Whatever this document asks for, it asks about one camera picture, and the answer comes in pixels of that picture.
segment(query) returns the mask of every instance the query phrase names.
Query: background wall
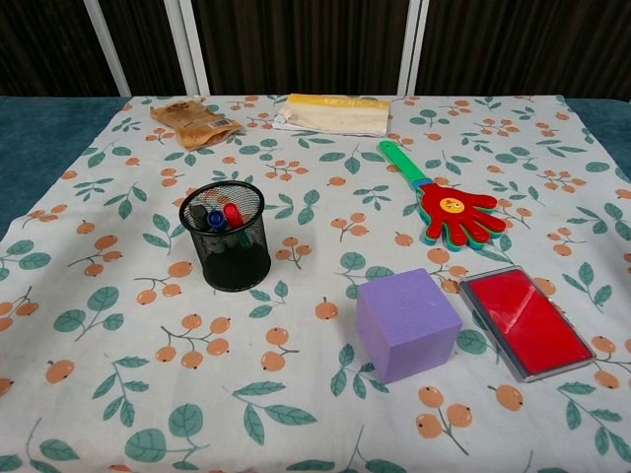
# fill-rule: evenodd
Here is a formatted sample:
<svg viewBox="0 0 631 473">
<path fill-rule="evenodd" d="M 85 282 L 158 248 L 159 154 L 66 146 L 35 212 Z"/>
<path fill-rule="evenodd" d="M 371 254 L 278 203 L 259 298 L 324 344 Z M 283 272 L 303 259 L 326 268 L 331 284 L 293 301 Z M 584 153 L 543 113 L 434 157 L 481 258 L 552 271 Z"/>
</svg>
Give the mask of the background wall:
<svg viewBox="0 0 631 473">
<path fill-rule="evenodd" d="M 186 93 L 164 0 L 3 0 L 0 95 L 118 95 L 84 1 L 132 95 Z M 408 94 L 631 99 L 628 0 L 168 1 L 190 9 L 178 45 L 199 43 L 212 94 L 395 95 L 417 31 Z"/>
</svg>

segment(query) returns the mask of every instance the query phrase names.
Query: purple foam cube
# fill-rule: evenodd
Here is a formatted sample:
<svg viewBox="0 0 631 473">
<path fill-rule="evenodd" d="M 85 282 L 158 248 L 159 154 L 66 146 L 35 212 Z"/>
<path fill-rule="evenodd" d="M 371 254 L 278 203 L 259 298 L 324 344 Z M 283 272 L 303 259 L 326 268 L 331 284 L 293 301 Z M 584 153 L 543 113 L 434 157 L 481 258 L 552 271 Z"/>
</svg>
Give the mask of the purple foam cube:
<svg viewBox="0 0 631 473">
<path fill-rule="evenodd" d="M 446 362 L 462 321 L 424 269 L 359 287 L 357 330 L 382 382 Z"/>
</svg>

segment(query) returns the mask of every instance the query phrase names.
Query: black mesh cup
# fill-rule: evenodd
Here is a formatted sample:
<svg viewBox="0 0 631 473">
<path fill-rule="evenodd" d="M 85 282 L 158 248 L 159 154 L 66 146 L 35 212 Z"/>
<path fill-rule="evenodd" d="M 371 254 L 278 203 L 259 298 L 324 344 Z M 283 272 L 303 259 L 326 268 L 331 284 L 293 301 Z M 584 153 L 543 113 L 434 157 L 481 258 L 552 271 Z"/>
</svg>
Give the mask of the black mesh cup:
<svg viewBox="0 0 631 473">
<path fill-rule="evenodd" d="M 222 210 L 232 202 L 239 207 L 244 224 L 217 232 L 204 223 L 203 214 Z M 190 194 L 179 208 L 179 219 L 190 232 L 204 279 L 220 291 L 238 292 L 260 283 L 271 266 L 267 252 L 260 190 L 247 182 L 225 180 L 205 185 Z"/>
</svg>

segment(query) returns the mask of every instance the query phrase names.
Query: red ink pad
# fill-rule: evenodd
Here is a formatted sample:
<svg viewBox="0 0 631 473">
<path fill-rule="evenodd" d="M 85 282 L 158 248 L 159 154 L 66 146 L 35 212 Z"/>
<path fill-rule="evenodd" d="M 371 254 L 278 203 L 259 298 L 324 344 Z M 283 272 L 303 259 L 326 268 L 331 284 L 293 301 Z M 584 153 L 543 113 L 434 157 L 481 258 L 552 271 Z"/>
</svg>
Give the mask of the red ink pad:
<svg viewBox="0 0 631 473">
<path fill-rule="evenodd" d="M 516 375 L 524 381 L 587 365 L 590 347 L 519 266 L 460 283 Z"/>
</svg>

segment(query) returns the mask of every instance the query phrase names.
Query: yellow face sticker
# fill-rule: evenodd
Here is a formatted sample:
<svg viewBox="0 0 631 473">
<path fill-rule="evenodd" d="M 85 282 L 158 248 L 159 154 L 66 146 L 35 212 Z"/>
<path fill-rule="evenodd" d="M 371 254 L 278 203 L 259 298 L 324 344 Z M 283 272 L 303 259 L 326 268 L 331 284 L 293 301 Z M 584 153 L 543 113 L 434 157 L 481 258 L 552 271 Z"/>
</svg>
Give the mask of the yellow face sticker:
<svg viewBox="0 0 631 473">
<path fill-rule="evenodd" d="M 450 214 L 459 214 L 464 210 L 464 204 L 452 197 L 447 197 L 441 200 L 439 205 L 441 206 L 441 209 L 445 212 L 449 212 Z"/>
</svg>

